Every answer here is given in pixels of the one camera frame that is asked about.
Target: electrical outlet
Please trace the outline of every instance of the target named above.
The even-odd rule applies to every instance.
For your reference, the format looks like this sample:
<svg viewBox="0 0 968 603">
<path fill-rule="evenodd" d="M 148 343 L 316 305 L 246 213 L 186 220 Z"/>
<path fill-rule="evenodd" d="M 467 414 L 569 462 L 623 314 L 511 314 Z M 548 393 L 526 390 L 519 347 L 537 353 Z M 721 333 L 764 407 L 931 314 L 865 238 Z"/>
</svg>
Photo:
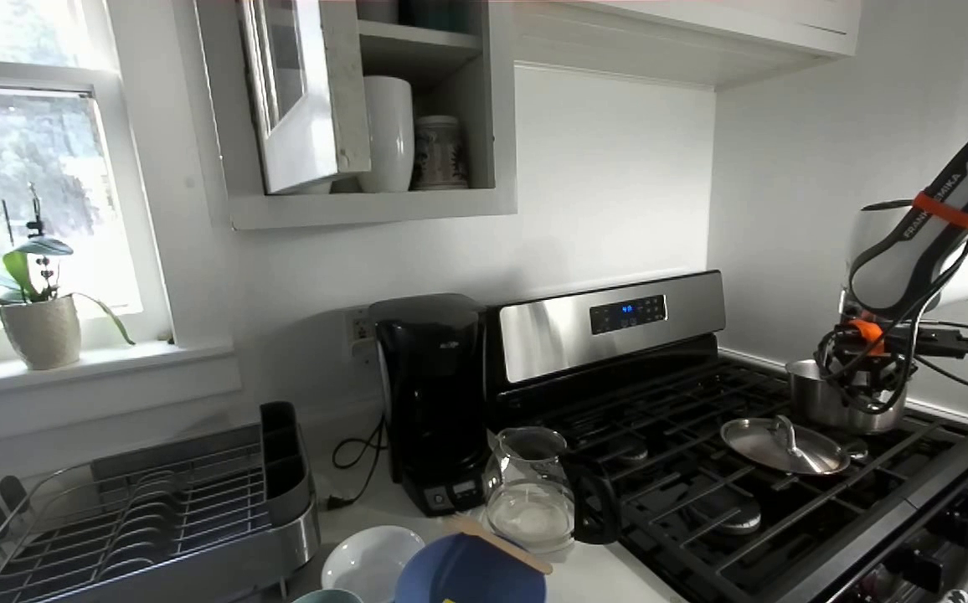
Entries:
<svg viewBox="0 0 968 603">
<path fill-rule="evenodd" d="M 345 312 L 348 324 L 348 355 L 355 362 L 374 362 L 380 343 L 374 343 L 374 317 L 368 308 Z"/>
</svg>

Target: black coffee maker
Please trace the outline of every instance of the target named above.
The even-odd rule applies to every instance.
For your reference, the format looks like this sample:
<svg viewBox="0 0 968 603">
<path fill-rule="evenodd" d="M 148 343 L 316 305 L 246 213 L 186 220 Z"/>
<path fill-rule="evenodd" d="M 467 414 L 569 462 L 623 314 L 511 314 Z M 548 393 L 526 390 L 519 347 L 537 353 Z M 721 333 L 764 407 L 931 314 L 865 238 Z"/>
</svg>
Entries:
<svg viewBox="0 0 968 603">
<path fill-rule="evenodd" d="M 485 503 L 479 308 L 461 295 L 373 305 L 390 469 L 424 517 Z"/>
</svg>

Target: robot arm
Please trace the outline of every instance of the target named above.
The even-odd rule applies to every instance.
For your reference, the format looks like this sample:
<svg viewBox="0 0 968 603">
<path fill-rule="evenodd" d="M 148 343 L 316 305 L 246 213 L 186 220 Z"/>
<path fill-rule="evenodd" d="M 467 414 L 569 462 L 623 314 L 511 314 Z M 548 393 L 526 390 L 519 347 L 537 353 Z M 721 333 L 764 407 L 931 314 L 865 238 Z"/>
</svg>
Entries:
<svg viewBox="0 0 968 603">
<path fill-rule="evenodd" d="M 823 383 L 865 413 L 889 413 L 907 390 L 924 353 L 920 314 L 968 298 L 968 143 L 911 206 L 865 210 L 878 224 L 894 213 L 885 236 L 861 224 L 866 245 L 852 261 L 840 323 L 816 345 Z"/>
</svg>

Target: frying pan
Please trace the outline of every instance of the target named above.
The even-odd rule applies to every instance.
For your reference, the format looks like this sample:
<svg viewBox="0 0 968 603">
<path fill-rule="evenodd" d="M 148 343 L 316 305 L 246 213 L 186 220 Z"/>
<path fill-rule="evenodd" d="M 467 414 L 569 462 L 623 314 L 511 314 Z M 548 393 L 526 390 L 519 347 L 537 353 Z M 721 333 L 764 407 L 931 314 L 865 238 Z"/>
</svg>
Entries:
<svg viewBox="0 0 968 603">
<path fill-rule="evenodd" d="M 721 426 L 721 440 L 758 465 L 793 475 L 836 475 L 852 465 L 852 454 L 834 440 L 778 418 L 735 418 Z"/>
</svg>

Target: dish rack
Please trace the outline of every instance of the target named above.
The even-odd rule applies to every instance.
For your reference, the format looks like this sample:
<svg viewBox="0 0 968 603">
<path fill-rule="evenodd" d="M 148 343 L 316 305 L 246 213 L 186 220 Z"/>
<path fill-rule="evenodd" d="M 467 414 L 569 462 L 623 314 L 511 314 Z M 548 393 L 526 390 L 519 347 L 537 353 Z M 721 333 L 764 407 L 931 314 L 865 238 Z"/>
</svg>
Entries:
<svg viewBox="0 0 968 603">
<path fill-rule="evenodd" d="M 44 479 L 0 479 L 0 603 L 231 601 L 318 553 L 295 410 Z"/>
</svg>

